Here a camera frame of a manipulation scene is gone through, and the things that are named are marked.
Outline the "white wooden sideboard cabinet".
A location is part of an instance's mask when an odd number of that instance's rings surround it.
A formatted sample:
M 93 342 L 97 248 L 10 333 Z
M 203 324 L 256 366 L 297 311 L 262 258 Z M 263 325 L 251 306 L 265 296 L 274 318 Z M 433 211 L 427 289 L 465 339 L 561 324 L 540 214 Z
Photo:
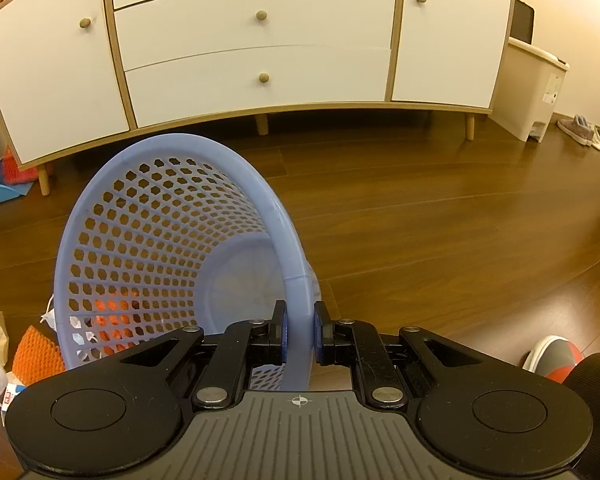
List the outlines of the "white wooden sideboard cabinet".
M 0 133 L 21 169 L 292 110 L 489 114 L 515 0 L 4 0 Z

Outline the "grey sneakers pair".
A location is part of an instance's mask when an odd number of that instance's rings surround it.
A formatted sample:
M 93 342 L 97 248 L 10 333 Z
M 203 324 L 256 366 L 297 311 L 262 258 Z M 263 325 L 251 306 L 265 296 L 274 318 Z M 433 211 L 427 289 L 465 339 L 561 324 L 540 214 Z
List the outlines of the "grey sneakers pair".
M 584 116 L 560 118 L 557 121 L 557 127 L 577 144 L 600 151 L 600 128 L 597 128 L 592 122 L 588 122 Z

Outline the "red plastic bag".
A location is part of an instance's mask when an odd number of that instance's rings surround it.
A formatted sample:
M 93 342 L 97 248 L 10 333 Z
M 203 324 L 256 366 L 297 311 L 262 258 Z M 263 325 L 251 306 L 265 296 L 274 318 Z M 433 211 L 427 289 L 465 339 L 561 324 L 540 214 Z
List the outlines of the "red plastic bag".
M 145 336 L 140 322 L 140 294 L 133 289 L 120 289 L 117 296 L 110 292 L 104 299 L 93 301 L 94 314 L 90 317 L 90 329 L 87 338 L 92 344 L 98 344 L 101 356 L 137 346 Z

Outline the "white tissue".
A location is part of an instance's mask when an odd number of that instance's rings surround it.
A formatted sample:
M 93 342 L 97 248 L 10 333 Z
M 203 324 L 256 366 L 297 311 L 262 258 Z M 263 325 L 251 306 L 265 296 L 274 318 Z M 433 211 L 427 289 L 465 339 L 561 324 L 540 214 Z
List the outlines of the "white tissue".
M 47 301 L 45 312 L 40 317 L 40 323 L 46 324 L 51 330 L 56 332 L 54 296 L 50 296 L 50 299 Z

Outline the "blue white milk carton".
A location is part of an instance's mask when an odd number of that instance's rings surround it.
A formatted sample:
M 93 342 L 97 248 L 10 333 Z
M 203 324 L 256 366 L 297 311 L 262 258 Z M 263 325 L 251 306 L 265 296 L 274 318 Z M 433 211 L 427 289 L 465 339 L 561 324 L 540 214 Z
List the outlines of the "blue white milk carton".
M 12 401 L 15 399 L 16 396 L 18 396 L 18 394 L 20 392 L 23 392 L 23 390 L 26 388 L 25 385 L 21 385 L 19 382 L 16 382 L 15 384 L 13 384 L 12 382 L 9 382 L 7 384 L 4 396 L 3 396 L 3 401 L 2 401 L 2 412 L 6 413 L 8 408 L 10 407 L 10 404 L 12 404 Z

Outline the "beige pedal trash bin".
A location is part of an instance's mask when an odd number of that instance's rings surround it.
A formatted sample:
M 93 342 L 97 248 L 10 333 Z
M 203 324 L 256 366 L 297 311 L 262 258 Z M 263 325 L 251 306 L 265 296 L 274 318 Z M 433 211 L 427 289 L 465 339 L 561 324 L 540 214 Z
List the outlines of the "beige pedal trash bin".
M 519 141 L 540 143 L 569 69 L 554 54 L 509 37 L 490 118 Z

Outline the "black monitor screen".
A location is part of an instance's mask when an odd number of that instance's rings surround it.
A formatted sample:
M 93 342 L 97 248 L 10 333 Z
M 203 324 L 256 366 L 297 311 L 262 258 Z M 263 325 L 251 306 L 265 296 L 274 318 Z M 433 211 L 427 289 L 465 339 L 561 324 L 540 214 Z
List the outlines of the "black monitor screen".
M 532 44 L 533 29 L 534 9 L 521 0 L 515 0 L 509 36 L 526 44 Z

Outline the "red broom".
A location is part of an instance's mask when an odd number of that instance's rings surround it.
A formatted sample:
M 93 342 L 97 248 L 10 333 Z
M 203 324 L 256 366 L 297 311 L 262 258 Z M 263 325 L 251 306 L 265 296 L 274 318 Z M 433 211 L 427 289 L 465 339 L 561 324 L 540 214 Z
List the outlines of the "red broom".
M 38 170 L 35 168 L 20 170 L 14 153 L 9 146 L 6 146 L 2 158 L 2 179 L 7 185 L 33 183 L 38 180 Z

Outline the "lavender plastic waste basket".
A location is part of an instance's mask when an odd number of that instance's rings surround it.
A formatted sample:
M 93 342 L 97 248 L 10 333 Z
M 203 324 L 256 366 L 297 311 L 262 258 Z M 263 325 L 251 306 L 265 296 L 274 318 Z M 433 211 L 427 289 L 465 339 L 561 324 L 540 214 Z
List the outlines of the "lavender plastic waste basket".
M 104 358 L 87 338 L 93 301 L 120 289 L 140 294 L 140 344 L 189 325 L 219 334 L 268 318 L 285 301 L 286 362 L 257 367 L 250 385 L 308 385 L 320 286 L 282 202 L 230 148 L 160 134 L 126 148 L 88 182 L 54 276 L 57 339 L 70 370 Z

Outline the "red grey white shoe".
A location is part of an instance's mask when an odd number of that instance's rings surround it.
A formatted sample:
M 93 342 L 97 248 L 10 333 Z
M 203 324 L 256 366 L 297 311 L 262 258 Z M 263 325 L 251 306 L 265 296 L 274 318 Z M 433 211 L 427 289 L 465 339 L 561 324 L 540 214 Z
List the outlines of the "red grey white shoe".
M 583 359 L 569 339 L 550 335 L 531 349 L 522 368 L 561 384 Z

